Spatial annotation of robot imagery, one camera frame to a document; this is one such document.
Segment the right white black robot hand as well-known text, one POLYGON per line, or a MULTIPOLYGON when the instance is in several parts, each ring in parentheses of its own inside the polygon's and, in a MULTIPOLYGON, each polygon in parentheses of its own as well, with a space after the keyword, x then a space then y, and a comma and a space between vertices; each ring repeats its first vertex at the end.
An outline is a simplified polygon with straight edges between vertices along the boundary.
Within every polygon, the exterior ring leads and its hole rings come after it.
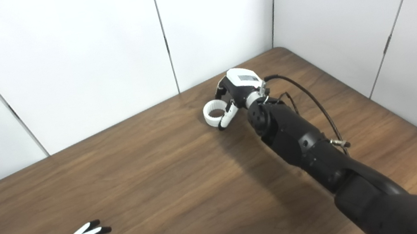
POLYGON ((268 99, 266 82, 254 71, 230 68, 217 84, 214 104, 222 107, 223 116, 217 120, 218 129, 226 129, 238 110, 249 109, 258 99, 268 99))

